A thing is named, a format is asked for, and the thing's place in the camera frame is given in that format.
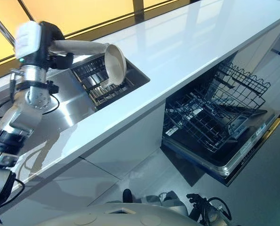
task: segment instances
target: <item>white countertop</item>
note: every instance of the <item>white countertop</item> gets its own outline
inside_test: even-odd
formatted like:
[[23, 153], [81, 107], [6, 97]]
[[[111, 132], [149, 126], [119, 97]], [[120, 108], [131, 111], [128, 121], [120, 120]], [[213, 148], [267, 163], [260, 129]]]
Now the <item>white countertop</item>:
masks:
[[96, 40], [118, 45], [151, 81], [63, 131], [47, 154], [43, 143], [22, 155], [12, 170], [25, 183], [51, 175], [279, 22], [280, 0], [202, 0]]

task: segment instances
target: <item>white cabinet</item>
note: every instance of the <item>white cabinet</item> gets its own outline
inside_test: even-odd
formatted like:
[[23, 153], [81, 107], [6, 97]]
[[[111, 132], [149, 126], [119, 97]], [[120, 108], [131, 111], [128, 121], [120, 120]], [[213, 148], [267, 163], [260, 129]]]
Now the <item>white cabinet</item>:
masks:
[[280, 24], [238, 51], [233, 64], [253, 73], [263, 57], [272, 49], [280, 37]]
[[81, 160], [0, 217], [4, 226], [31, 226], [88, 206], [118, 179]]
[[82, 157], [122, 179], [160, 147], [164, 111], [165, 103], [148, 111], [132, 125], [122, 128], [120, 134], [101, 144], [95, 152], [90, 150], [91, 154], [85, 153]]

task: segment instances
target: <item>dishwasher rack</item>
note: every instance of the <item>dishwasher rack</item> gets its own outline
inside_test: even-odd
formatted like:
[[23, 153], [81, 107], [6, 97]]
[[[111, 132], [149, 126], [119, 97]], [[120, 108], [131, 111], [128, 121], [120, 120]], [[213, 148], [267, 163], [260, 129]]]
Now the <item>dishwasher rack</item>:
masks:
[[86, 63], [78, 65], [71, 70], [94, 102], [97, 110], [102, 109], [135, 89], [135, 85], [128, 78], [125, 78], [120, 85], [112, 84], [109, 87], [102, 88], [100, 84], [108, 79], [104, 54], [92, 56]]
[[166, 103], [164, 132], [171, 136], [182, 129], [216, 152], [229, 140], [237, 142], [247, 129], [246, 120], [264, 104], [262, 95], [269, 87], [243, 69], [221, 63], [210, 82]]

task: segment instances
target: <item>gray floor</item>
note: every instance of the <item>gray floor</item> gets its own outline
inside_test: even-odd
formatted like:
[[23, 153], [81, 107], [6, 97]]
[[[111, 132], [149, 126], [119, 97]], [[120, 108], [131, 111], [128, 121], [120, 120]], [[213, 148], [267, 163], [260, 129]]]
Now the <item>gray floor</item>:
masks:
[[[256, 74], [271, 82], [265, 99], [269, 106], [280, 110], [280, 56], [271, 52], [265, 62]], [[176, 160], [180, 171], [160, 149], [156, 150], [91, 205], [120, 200], [125, 188], [131, 189], [136, 198], [173, 190], [188, 211], [192, 207], [186, 194], [199, 193], [225, 200], [233, 221], [242, 226], [280, 225], [280, 126], [229, 187], [187, 161]]]

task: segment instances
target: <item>open dishwasher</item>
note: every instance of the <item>open dishwasher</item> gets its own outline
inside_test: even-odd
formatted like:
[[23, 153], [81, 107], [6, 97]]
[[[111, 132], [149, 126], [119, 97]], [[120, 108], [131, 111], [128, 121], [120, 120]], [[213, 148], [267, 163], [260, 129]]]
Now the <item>open dishwasher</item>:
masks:
[[270, 83], [228, 58], [166, 100], [162, 145], [228, 186], [280, 123]]

